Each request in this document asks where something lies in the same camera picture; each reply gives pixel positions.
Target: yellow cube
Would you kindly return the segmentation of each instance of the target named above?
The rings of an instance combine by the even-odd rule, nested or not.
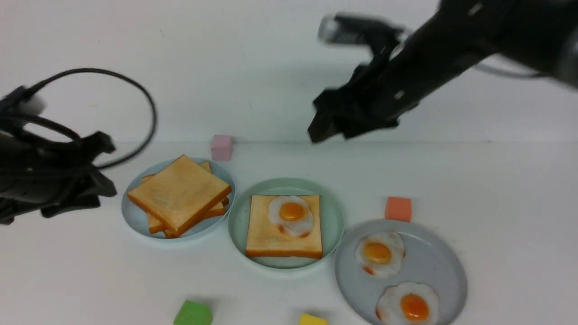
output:
[[[299,325],[327,325],[327,321],[323,318],[304,313],[301,315],[301,319],[299,319]]]

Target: bread slice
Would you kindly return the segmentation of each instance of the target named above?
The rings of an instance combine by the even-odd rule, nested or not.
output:
[[[174,239],[174,238],[178,238],[179,236],[177,236],[173,231],[165,229],[162,231],[165,234],[165,237],[167,237],[168,239]]]
[[[211,168],[211,164],[208,161],[204,161],[204,162],[200,163],[199,166],[201,166],[204,170],[206,170],[210,173],[213,173],[213,169]],[[147,175],[147,176],[142,177],[140,180],[142,183],[144,183],[153,176],[154,176],[154,174]],[[227,206],[227,204],[229,204],[229,199],[227,197],[225,197],[221,202],[217,203],[214,207],[212,207],[211,210],[209,210],[206,213],[205,218],[217,217],[217,216],[224,215],[225,212],[227,211],[225,209],[225,206]],[[151,213],[147,213],[147,217],[149,218],[149,232],[151,234],[156,234],[157,232],[165,230],[165,226],[162,224],[162,222],[160,222],[157,218],[155,218]],[[167,232],[170,233],[170,236],[174,236],[174,234],[170,230],[168,230]]]
[[[310,257],[320,259],[323,256],[321,243],[320,196],[300,196],[309,204],[315,220],[313,230],[305,238],[296,238],[283,234],[269,221],[269,204],[276,195],[252,195],[247,234],[247,257]]]
[[[231,186],[183,155],[128,192],[128,198],[181,236],[222,201]]]

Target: egg yolk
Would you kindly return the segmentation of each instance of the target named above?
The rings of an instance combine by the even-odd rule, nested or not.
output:
[[[287,202],[279,209],[279,216],[285,221],[297,221],[305,217],[305,208],[299,203]]]
[[[423,298],[413,293],[401,298],[401,310],[405,318],[412,321],[426,320],[429,316],[428,304]]]
[[[375,264],[387,264],[391,261],[391,251],[382,243],[365,244],[364,255],[371,263]]]

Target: light blue plate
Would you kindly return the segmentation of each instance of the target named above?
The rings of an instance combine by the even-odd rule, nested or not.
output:
[[[239,253],[257,265],[278,271],[293,271],[308,268],[320,260],[304,257],[256,257],[247,258],[247,233],[251,195],[320,195],[321,243],[323,258],[329,256],[339,244],[345,229],[343,210],[331,191],[305,179],[278,178],[254,185],[233,204],[229,217],[229,235]]]
[[[196,161],[198,164],[207,161],[207,159],[202,158],[191,158]],[[138,206],[133,204],[127,197],[127,193],[134,189],[135,187],[141,184],[140,179],[144,176],[151,175],[158,173],[163,168],[167,167],[170,163],[174,160],[167,160],[155,166],[152,166],[142,173],[140,173],[131,184],[127,187],[127,190],[124,192],[123,195],[123,203],[122,203],[122,211],[124,220],[127,224],[136,232],[143,236],[147,236],[156,241],[162,242],[183,242],[183,241],[190,241],[193,239],[197,239],[209,232],[214,230],[219,222],[223,221],[227,215],[229,214],[229,207],[233,204],[235,200],[235,182],[233,182],[233,178],[230,174],[221,166],[216,164],[214,161],[209,161],[211,164],[211,169],[213,170],[213,175],[217,176],[218,178],[222,179],[229,185],[231,185],[231,193],[229,194],[229,204],[225,207],[227,212],[223,216],[213,217],[202,221],[201,223],[197,224],[195,227],[189,229],[189,231],[185,232],[180,238],[172,238],[168,239],[165,237],[165,234],[162,232],[158,232],[156,234],[149,233],[149,219],[144,211],[142,211]]]
[[[355,258],[362,238],[381,231],[395,231],[406,256],[396,275],[376,279],[365,273]],[[451,324],[468,296],[468,281],[460,260],[451,248],[426,228],[394,220],[372,220],[347,232],[335,253],[335,279],[347,303],[369,324],[381,325],[375,307],[385,290],[411,281],[431,286],[439,297],[437,325]]]

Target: orange cube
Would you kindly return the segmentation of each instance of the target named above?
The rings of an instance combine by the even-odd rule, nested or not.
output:
[[[386,219],[410,222],[412,220],[412,201],[408,198],[388,197]]]

